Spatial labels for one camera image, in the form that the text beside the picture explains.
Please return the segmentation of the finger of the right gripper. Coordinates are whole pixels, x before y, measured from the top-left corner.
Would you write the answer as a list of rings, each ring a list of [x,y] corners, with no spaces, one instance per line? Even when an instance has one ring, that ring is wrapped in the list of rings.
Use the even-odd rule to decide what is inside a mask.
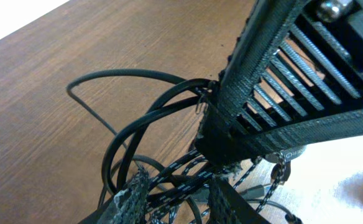
[[[363,135],[363,0],[256,1],[195,140],[214,165]]]

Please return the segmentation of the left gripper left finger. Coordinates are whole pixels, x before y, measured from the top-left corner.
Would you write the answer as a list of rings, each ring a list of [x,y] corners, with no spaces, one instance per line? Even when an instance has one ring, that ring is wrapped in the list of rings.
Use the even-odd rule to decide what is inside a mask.
[[[145,205],[149,192],[149,173],[139,169],[126,184],[101,208],[82,219],[82,224],[133,224],[140,223],[145,217]]]

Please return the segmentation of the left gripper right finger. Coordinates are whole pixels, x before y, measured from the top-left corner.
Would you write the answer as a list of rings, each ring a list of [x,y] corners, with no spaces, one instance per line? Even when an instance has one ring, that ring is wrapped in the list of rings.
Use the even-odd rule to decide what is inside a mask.
[[[217,177],[209,183],[208,206],[210,224],[270,224],[228,182]]]

